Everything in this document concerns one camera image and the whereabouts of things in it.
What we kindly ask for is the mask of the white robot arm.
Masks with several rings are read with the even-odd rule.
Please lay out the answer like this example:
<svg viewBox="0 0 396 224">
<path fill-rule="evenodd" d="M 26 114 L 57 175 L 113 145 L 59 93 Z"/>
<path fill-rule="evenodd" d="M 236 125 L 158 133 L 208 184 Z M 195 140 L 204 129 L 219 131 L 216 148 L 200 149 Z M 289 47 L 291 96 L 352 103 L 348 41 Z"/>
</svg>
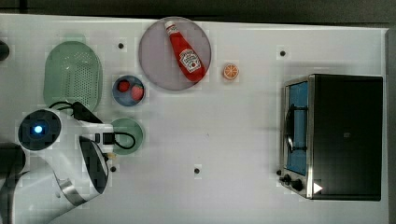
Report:
<svg viewBox="0 0 396 224">
<path fill-rule="evenodd" d="M 44 163 L 6 179 L 1 187 L 1 224 L 49 224 L 104 193 L 106 154 L 113 150 L 113 126 L 40 109 L 18 129 L 25 155 Z"/>
</svg>

